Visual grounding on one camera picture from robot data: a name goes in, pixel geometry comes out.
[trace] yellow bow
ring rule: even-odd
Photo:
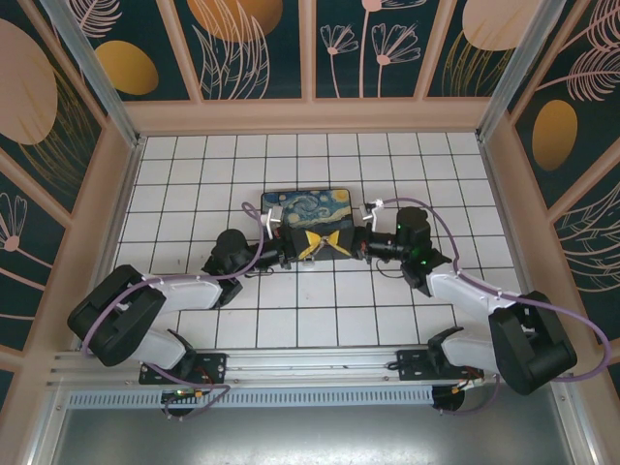
[[[321,237],[314,232],[306,231],[306,238],[308,239],[309,245],[303,252],[299,254],[299,259],[303,260],[306,257],[308,257],[310,254],[312,254],[313,252],[315,251],[318,252],[319,250],[321,250],[321,248],[323,248],[325,244],[333,247],[338,252],[343,253],[350,257],[351,253],[348,250],[343,249],[342,247],[338,245],[339,237],[340,237],[340,231],[334,231],[332,234],[330,234],[327,237]]]

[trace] metal base plate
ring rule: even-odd
[[[393,366],[398,367],[400,381],[459,380],[471,376],[471,373],[462,366],[448,367],[438,375],[426,350],[398,351],[396,359]],[[481,370],[475,371],[483,376]]]
[[[214,385],[221,385],[224,383],[226,376],[226,361],[226,354],[198,354],[194,370],[192,370],[185,381],[208,384],[208,381],[203,377],[203,372],[205,372]],[[140,369],[138,382],[144,386],[176,384],[162,377],[146,365],[143,365]]]

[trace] white tiled floor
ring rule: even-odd
[[[226,228],[258,239],[242,202],[258,207],[264,191],[321,187],[349,189],[354,206],[395,196],[431,202],[457,236],[461,265],[518,290],[476,139],[463,133],[150,138],[116,264],[198,273]],[[392,206],[381,214],[382,232],[394,230]],[[431,227],[436,247],[452,257],[444,229]],[[167,315],[156,327],[178,330],[198,349],[290,348],[424,343],[471,321],[375,266],[322,262],[242,278],[243,291],[226,308]],[[400,275],[396,263],[381,269]]]

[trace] perforated metal strip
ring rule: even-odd
[[[73,391],[68,409],[160,409],[161,390],[84,390]],[[171,408],[203,405],[216,394],[197,402],[186,398]],[[432,404],[432,386],[331,387],[331,388],[239,388],[224,396],[214,407],[319,407],[355,405]]]

